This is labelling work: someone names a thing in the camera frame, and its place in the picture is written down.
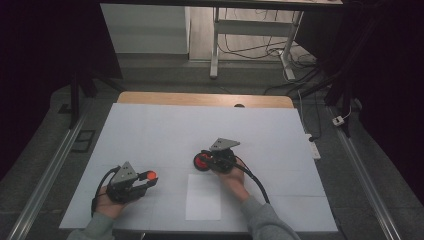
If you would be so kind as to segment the dark curtain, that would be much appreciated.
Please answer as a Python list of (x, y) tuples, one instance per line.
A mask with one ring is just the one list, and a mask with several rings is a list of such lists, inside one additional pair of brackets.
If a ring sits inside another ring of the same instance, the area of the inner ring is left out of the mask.
[(0, 0), (0, 180), (76, 76), (122, 76), (101, 0)]
[(344, 2), (351, 8), (306, 12), (297, 42), (332, 75), (377, 21), (345, 78), (364, 128), (424, 204), (424, 0)]

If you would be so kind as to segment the white power strip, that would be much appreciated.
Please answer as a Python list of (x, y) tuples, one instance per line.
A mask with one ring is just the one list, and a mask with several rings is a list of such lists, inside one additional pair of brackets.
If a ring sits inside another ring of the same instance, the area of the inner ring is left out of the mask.
[(321, 158), (321, 154), (315, 144), (315, 138), (311, 134), (306, 134), (306, 138), (310, 144), (311, 154), (314, 160), (319, 160)]

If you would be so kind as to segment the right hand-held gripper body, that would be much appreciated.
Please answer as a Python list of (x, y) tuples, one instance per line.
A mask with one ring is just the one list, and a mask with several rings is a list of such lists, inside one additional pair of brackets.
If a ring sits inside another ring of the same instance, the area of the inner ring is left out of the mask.
[(239, 142), (224, 138), (218, 138), (209, 148), (213, 156), (209, 162), (216, 165), (216, 172), (229, 173), (237, 162), (232, 147), (238, 146)]

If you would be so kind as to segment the black metal stand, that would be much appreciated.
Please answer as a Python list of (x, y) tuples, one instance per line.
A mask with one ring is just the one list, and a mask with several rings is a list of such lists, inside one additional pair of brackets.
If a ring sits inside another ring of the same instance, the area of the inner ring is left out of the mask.
[(71, 77), (70, 82), (70, 93), (71, 93), (71, 104), (70, 104), (70, 113), (71, 121), (69, 128), (74, 129), (77, 125), (78, 120), (82, 116), (80, 113), (80, 96), (79, 91), (82, 91), (85, 96), (89, 98), (94, 98), (97, 95), (97, 88), (95, 86), (94, 80), (98, 79), (101, 82), (105, 83), (112, 89), (116, 90), (119, 93), (125, 91), (125, 88), (114, 81), (112, 78), (107, 77), (105, 74), (100, 73), (94, 69), (90, 68), (80, 68), (75, 71)]
[(348, 68), (341, 67), (336, 73), (329, 76), (326, 80), (318, 83), (317, 85), (300, 92), (295, 99), (300, 100), (309, 96), (324, 87), (329, 86), (330, 90), (324, 98), (326, 106), (335, 106), (339, 100), (342, 100), (342, 118), (344, 123), (340, 125), (342, 132), (347, 138), (351, 137), (349, 130), (349, 117), (351, 114), (351, 99), (352, 99), (352, 86), (353, 81), (348, 79)]

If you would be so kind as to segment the light grey panel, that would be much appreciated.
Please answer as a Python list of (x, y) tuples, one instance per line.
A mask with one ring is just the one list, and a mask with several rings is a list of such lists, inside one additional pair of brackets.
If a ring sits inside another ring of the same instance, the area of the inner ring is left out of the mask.
[(189, 7), (101, 4), (101, 9), (117, 53), (189, 53)]

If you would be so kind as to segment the person's left hand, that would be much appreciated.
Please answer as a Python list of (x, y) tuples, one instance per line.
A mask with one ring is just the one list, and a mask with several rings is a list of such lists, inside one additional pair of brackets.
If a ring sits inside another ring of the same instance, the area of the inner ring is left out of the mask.
[(125, 209), (126, 204), (113, 202), (108, 197), (106, 189), (106, 186), (101, 187), (99, 193), (96, 195), (95, 211), (112, 219), (117, 219)]

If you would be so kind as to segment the large white table mat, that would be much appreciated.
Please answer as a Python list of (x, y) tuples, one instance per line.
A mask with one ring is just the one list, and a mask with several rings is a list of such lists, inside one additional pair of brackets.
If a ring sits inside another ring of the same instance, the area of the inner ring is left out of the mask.
[(194, 156), (216, 139), (235, 140), (240, 157), (257, 177), (248, 191), (269, 201), (297, 232), (334, 232), (337, 227), (299, 115), (287, 108), (237, 108), (120, 104), (112, 106), (80, 183), (60, 224), (85, 227), (96, 188), (110, 169), (129, 162), (153, 170), (159, 180), (125, 208), (116, 228), (146, 232), (244, 233), (238, 201), (221, 186), (221, 219), (185, 219), (188, 176), (200, 172)]

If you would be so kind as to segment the dark floor socket plate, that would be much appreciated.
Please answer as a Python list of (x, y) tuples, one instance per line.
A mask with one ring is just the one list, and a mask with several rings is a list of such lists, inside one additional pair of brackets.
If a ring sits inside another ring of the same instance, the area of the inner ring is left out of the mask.
[(73, 143), (71, 151), (75, 153), (87, 153), (92, 145), (95, 133), (95, 130), (81, 130)]

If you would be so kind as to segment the white paper sheet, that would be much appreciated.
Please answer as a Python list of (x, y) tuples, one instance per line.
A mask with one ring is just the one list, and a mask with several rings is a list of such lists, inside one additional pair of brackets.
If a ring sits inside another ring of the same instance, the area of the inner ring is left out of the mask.
[(215, 175), (188, 176), (185, 219), (218, 221), (221, 219), (221, 186)]

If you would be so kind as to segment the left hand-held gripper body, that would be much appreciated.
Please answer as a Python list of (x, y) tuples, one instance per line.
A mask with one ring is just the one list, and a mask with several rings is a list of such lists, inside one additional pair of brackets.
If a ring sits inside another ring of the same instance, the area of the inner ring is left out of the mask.
[(139, 181), (137, 172), (129, 162), (125, 162), (109, 181), (106, 193), (115, 203), (126, 204), (136, 201), (146, 193), (144, 184), (133, 186), (136, 181)]

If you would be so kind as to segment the round red ink pad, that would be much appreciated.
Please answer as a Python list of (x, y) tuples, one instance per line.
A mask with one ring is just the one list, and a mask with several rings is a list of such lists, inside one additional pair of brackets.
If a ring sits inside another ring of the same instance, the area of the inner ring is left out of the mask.
[(201, 154), (198, 153), (193, 159), (193, 164), (194, 164), (194, 167), (197, 170), (204, 172), (204, 171), (208, 171), (208, 170), (200, 170), (200, 163), (201, 162), (209, 162), (210, 160), (211, 160), (211, 158), (201, 156)]

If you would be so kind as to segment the wooden table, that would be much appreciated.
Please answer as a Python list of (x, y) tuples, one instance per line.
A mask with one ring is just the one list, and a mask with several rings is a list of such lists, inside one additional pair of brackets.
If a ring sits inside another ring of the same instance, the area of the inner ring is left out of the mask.
[(234, 107), (243, 104), (246, 108), (290, 108), (294, 107), (287, 96), (200, 94), (200, 93), (164, 93), (164, 92), (131, 92), (119, 95), (118, 103), (124, 104), (156, 104), (181, 106), (219, 106)]

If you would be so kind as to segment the aluminium floor rail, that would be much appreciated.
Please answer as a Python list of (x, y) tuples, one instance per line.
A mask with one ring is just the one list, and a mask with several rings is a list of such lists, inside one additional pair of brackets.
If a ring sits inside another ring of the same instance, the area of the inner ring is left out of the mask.
[(378, 220), (383, 234), (387, 240), (402, 240), (401, 234), (378, 190), (369, 175), (362, 158), (360, 157), (352, 139), (339, 127), (335, 127), (337, 135), (344, 147), (352, 167), (358, 177), (362, 189), (367, 196), (368, 202), (372, 207), (376, 219)]
[(80, 110), (80, 116), (74, 126), (68, 129), (60, 141), (60, 145), (51, 158), (41, 179), (34, 188), (29, 200), (16, 220), (6, 240), (25, 240), (37, 215), (39, 214), (70, 150), (75, 142), (94, 101), (85, 100)]

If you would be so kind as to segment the person's right hand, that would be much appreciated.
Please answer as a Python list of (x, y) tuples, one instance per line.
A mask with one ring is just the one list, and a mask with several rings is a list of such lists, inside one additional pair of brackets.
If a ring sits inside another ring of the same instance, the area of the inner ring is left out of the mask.
[(216, 175), (240, 202), (249, 198), (250, 194), (244, 185), (244, 172), (241, 169), (233, 167), (229, 173), (216, 172)]

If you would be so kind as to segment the white-framed desk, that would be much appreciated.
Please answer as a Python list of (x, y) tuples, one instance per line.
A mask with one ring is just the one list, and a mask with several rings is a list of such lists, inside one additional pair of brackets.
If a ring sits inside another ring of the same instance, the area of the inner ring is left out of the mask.
[[(295, 39), (300, 20), (305, 11), (337, 11), (346, 4), (343, 0), (97, 0), (108, 4), (133, 4), (157, 6), (189, 6), (212, 7), (213, 17), (213, 46), (211, 52), (210, 78), (218, 76), (218, 36), (220, 34), (286, 37), (284, 50), (280, 53), (280, 61), (284, 73), (289, 79), (294, 79), (292, 68), (289, 66), (288, 54)], [(290, 23), (259, 22), (247, 20), (221, 20), (221, 8), (287, 10), (294, 12)]]

